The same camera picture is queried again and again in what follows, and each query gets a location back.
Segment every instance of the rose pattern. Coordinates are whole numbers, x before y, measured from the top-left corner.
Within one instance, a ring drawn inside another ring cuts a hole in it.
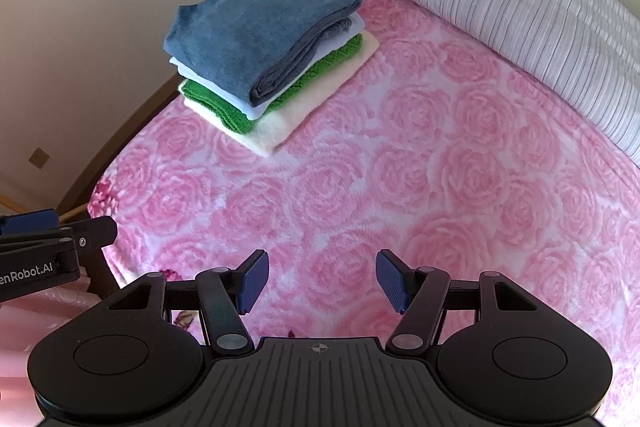
[[[89,205],[118,223],[104,249],[118,283],[188,279],[264,248],[270,278],[242,318],[254,341],[384,344],[399,315],[374,279],[379,249],[457,279],[495,269],[605,347],[614,381],[598,418],[636,425],[638,168],[553,91],[411,1],[359,11],[379,50],[269,158],[180,98],[124,148]],[[197,316],[174,318],[204,341]],[[444,336],[469,323],[449,317]]]

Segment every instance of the white striped bedding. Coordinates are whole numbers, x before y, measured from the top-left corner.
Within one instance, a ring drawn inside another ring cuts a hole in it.
[[[558,93],[640,165],[640,21],[617,0],[413,0]]]

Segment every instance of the blue gripper pad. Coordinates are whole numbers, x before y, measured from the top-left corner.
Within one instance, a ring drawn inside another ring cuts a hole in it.
[[[0,216],[0,235],[39,232],[41,230],[56,229],[59,225],[58,214],[53,208],[29,212],[28,214]]]
[[[251,311],[268,279],[269,256],[266,252],[263,252],[242,277],[240,291],[238,292],[239,314],[243,315]]]
[[[409,307],[411,296],[404,287],[402,272],[382,252],[378,252],[376,257],[376,279],[395,311],[403,314]]]

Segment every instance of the wooden baseboard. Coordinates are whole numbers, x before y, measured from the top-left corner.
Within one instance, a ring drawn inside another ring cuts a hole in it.
[[[144,126],[162,111],[176,96],[178,85],[182,77],[177,73],[167,80],[138,110],[127,120],[108,142],[98,151],[94,158],[85,167],[78,179],[74,182],[65,196],[62,198],[56,211],[59,215],[69,212],[89,201],[95,184],[102,176],[106,168],[122,151],[124,146],[138,134]]]

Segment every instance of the crosshair symbol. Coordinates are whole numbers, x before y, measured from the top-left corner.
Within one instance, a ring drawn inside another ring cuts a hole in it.
[[[331,347],[327,346],[326,344],[318,343],[311,346],[311,349],[313,349],[319,355],[320,353],[324,353],[327,349],[331,349]]]

